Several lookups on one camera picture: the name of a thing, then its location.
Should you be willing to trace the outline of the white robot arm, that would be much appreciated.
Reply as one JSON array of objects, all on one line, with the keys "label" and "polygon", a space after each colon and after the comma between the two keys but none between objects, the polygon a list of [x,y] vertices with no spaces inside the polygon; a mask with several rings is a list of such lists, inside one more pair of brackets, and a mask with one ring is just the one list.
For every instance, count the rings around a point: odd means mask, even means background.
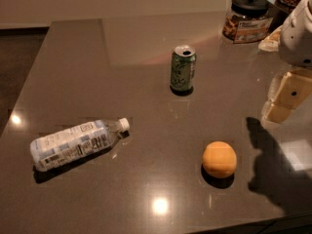
[{"label": "white robot arm", "polygon": [[291,68],[270,85],[262,120],[281,124],[312,94],[312,0],[301,0],[285,19],[279,56]]}]

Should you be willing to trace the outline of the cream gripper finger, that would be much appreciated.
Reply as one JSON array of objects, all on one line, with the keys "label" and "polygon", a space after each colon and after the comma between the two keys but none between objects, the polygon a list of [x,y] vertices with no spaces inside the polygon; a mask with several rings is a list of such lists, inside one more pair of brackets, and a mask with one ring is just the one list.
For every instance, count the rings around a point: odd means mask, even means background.
[{"label": "cream gripper finger", "polygon": [[286,121],[293,113],[292,109],[281,105],[276,105],[271,101],[264,103],[262,108],[262,118],[266,121],[281,124]]},{"label": "cream gripper finger", "polygon": [[275,75],[271,81],[269,91],[268,91],[268,100],[271,102],[277,102],[279,98],[279,93],[281,90],[281,85],[283,81],[283,75]]}]

